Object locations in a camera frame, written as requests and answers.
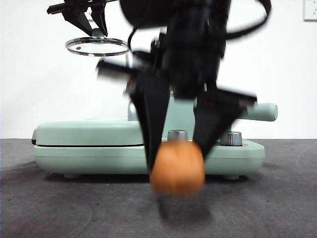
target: round orange object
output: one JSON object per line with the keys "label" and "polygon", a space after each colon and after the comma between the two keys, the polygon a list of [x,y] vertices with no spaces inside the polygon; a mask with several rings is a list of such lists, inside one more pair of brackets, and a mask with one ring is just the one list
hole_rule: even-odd
{"label": "round orange object", "polygon": [[158,149],[150,174],[154,191],[174,196],[199,192],[205,183],[205,164],[195,142],[168,141]]}

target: black strap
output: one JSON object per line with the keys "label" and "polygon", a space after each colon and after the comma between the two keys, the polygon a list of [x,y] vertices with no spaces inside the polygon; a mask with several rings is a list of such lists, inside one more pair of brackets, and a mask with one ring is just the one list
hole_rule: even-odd
{"label": "black strap", "polygon": [[261,22],[256,23],[255,25],[250,26],[250,27],[243,29],[243,30],[240,30],[240,31],[227,32],[224,35],[213,34],[212,36],[215,38],[218,38],[218,39],[230,40],[230,39],[239,38],[241,36],[245,36],[245,35],[253,32],[254,30],[260,28],[261,26],[263,26],[266,23],[268,16],[271,12],[271,1],[270,0],[257,0],[257,1],[259,1],[263,5],[263,7],[265,8],[265,11],[266,11],[266,17]]}

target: metal knob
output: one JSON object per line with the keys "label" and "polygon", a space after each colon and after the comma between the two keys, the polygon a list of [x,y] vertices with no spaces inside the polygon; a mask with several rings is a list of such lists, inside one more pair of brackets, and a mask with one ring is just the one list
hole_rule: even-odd
{"label": "metal knob", "polygon": [[135,121],[138,119],[137,110],[135,109],[134,104],[130,101],[128,105],[128,121]]}
{"label": "metal knob", "polygon": [[167,133],[167,140],[187,140],[188,141],[188,134],[186,130],[169,130]]}
{"label": "metal knob", "polygon": [[242,134],[238,131],[227,131],[220,137],[220,144],[226,146],[241,146]]}

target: wall switch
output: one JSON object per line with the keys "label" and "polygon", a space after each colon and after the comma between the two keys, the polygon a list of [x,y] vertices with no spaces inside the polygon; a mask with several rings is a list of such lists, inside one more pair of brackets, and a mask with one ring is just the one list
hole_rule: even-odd
{"label": "wall switch", "polygon": [[304,0],[304,21],[317,21],[317,0]]}

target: pale green appliance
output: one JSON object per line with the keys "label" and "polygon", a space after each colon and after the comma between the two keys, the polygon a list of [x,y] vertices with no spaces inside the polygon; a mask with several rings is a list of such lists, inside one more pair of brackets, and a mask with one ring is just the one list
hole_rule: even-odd
{"label": "pale green appliance", "polygon": [[[169,130],[188,131],[193,136],[193,101],[170,98],[162,140]],[[241,119],[274,121],[277,106],[257,104]],[[142,132],[135,120],[87,119],[47,122],[33,134],[35,161],[45,171],[75,178],[83,174],[147,174]],[[264,147],[242,139],[241,146],[218,141],[205,160],[207,175],[238,179],[257,171],[264,161]]]}

